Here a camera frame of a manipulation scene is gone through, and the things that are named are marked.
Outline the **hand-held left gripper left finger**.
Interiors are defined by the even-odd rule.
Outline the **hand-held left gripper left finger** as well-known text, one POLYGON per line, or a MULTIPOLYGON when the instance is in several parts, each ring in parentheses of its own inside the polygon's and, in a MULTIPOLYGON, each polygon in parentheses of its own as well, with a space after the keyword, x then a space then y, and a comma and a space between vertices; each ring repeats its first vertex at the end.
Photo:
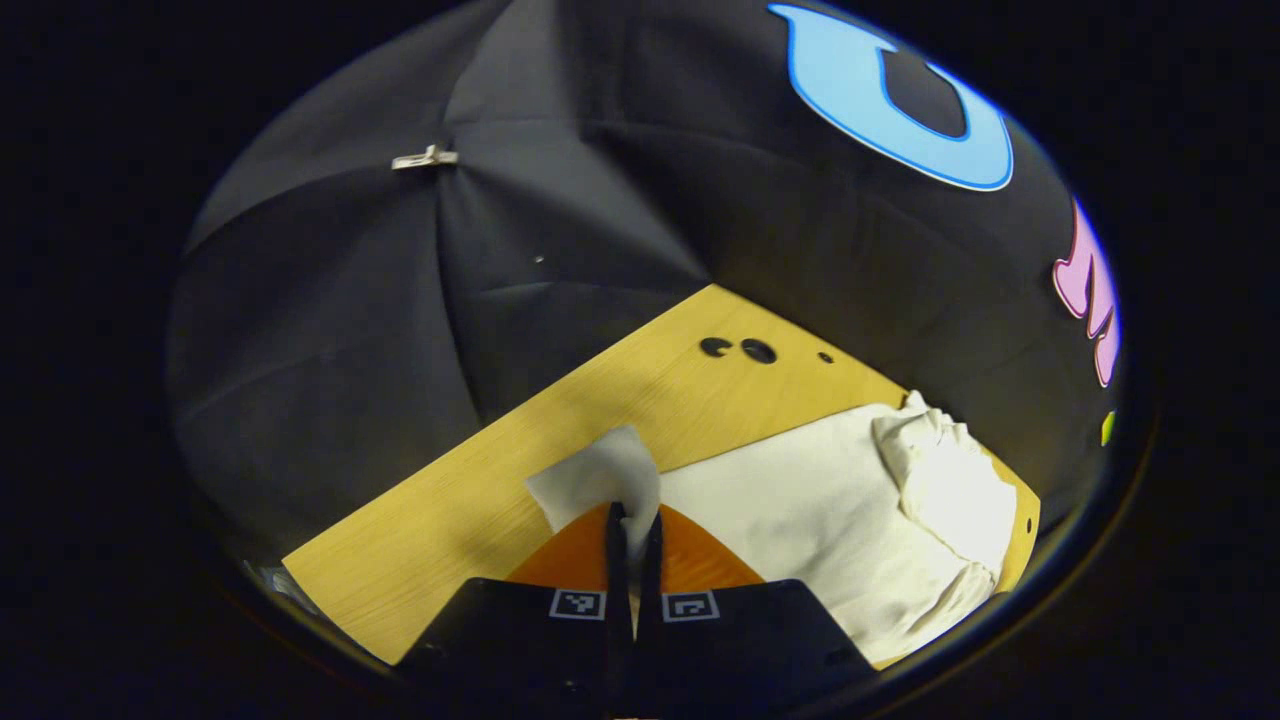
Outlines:
POLYGON ((632 660, 622 516, 599 505, 454 592, 398 665, 425 717, 611 717, 632 660))

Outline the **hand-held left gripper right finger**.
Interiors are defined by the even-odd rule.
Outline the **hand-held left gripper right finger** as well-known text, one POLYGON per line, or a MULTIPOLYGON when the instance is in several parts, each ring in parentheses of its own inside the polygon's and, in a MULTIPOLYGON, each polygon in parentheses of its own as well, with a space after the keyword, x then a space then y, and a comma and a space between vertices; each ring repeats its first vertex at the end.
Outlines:
POLYGON ((782 719, 874 675, 797 579, 762 580, 662 507, 646 538, 632 708, 655 719, 782 719))

